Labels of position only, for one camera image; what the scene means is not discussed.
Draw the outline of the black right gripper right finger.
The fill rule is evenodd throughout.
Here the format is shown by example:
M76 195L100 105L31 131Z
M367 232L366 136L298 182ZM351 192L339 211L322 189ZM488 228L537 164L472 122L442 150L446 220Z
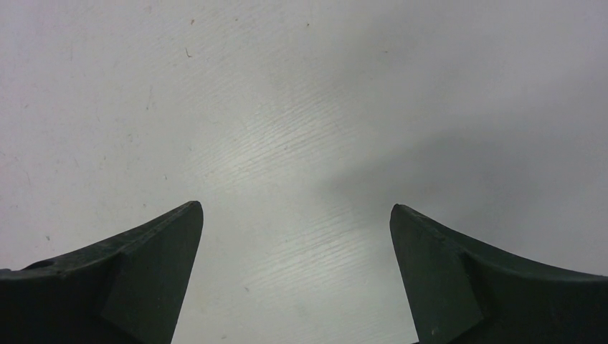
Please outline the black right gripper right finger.
M397 204L389 222L421 343L605 343L607 278L519 257Z

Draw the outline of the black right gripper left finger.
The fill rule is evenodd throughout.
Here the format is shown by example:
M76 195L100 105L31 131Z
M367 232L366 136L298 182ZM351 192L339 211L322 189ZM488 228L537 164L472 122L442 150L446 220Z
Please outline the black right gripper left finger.
M189 201L145 224L1 271L3 343L170 343L204 212Z

